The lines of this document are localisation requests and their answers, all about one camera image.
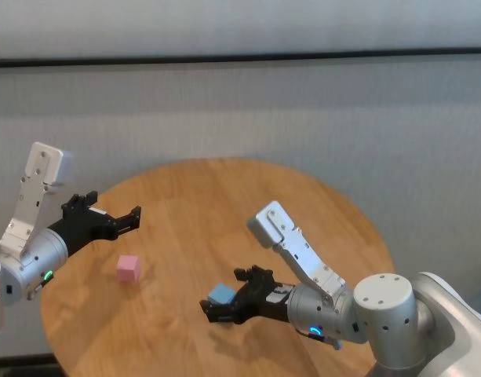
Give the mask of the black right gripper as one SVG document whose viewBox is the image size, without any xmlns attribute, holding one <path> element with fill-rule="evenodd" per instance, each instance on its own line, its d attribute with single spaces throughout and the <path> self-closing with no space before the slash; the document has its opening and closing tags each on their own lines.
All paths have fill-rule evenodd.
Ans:
<svg viewBox="0 0 481 377">
<path fill-rule="evenodd" d="M 254 317 L 289 322 L 287 301 L 294 285 L 276 282 L 272 270 L 256 265 L 247 269 L 235 268 L 234 275 L 244 285 L 231 303 L 199 302 L 210 323 L 243 324 Z"/>
</svg>

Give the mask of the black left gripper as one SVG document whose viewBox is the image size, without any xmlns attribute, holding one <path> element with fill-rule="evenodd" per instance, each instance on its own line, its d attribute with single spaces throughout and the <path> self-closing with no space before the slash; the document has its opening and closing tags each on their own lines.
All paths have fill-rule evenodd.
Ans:
<svg viewBox="0 0 481 377">
<path fill-rule="evenodd" d="M 62 218 L 48 226 L 65 243 L 68 257 L 95 240 L 116 240 L 140 227 L 140 206 L 114 219 L 107 213 L 91 210 L 97 199 L 97 191 L 74 194 L 61 206 Z"/>
</svg>

